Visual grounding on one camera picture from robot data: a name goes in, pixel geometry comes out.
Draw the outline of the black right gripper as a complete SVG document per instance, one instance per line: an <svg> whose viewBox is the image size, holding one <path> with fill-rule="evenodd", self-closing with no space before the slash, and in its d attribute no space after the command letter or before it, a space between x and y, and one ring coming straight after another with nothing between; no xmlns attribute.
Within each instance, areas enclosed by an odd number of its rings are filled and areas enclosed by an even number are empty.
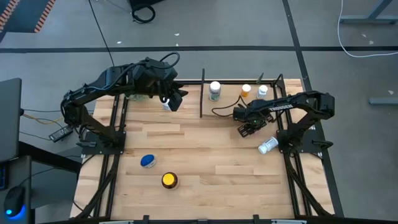
<svg viewBox="0 0 398 224"><path fill-rule="evenodd" d="M266 126L269 122L268 118L269 113L265 106L234 107L233 109L233 119L243 123L238 128L238 133L243 138Z"/></svg>

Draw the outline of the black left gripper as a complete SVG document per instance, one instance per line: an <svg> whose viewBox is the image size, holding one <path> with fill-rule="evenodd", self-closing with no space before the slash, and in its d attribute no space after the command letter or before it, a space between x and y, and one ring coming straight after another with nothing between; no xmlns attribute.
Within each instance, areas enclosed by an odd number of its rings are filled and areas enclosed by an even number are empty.
<svg viewBox="0 0 398 224"><path fill-rule="evenodd" d="M171 87L177 77L177 71L167 62L145 58L136 67L136 93L143 95L164 95L166 88ZM173 88L173 94L168 97L168 106L171 111L177 111L182 98L188 91Z"/></svg>

